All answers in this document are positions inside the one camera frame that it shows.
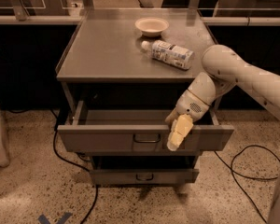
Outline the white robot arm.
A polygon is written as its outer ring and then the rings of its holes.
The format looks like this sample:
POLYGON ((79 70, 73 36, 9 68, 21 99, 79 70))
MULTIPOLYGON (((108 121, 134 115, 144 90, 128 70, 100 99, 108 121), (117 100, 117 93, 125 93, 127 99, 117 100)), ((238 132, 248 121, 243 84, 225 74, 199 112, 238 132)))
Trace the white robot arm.
MULTIPOLYGON (((203 71, 178 99, 165 122, 171 126, 167 147, 177 150, 216 98, 233 87, 241 88, 280 120, 280 76, 245 62, 235 51, 213 45, 202 56, 203 71)), ((275 179, 267 224, 280 224, 280 174, 275 179)))

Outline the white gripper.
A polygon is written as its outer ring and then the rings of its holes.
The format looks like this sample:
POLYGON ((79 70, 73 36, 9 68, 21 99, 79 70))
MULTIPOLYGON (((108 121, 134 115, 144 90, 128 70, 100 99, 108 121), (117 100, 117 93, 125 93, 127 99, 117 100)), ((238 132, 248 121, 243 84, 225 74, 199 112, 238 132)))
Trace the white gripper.
POLYGON ((177 151, 192 129, 193 121, 201 119, 209 108, 210 104, 197 97, 191 91, 185 90, 183 92, 177 100, 175 108, 165 119, 168 125, 173 123, 167 141, 169 150, 177 151))

